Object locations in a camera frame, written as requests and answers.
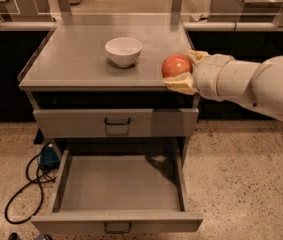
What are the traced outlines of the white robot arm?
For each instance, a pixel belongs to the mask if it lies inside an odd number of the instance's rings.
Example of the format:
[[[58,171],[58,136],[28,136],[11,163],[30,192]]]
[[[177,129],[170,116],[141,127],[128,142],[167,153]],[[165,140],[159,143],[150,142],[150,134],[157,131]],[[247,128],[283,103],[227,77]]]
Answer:
[[[257,63],[190,50],[186,55],[168,56],[161,71],[165,86],[172,91],[230,101],[283,121],[283,56]]]

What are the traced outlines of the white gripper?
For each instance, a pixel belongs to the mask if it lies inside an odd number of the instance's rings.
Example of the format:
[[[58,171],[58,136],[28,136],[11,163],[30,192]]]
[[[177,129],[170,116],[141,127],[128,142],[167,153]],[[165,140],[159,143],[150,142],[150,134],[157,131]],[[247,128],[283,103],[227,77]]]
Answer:
[[[197,65],[194,70],[194,78],[190,72],[185,72],[164,78],[165,86],[171,91],[185,95],[194,95],[198,90],[203,98],[222,101],[217,90],[218,78],[222,69],[229,62],[234,61],[234,58],[222,54],[210,56],[206,51],[197,50],[189,50],[188,57],[193,64]]]

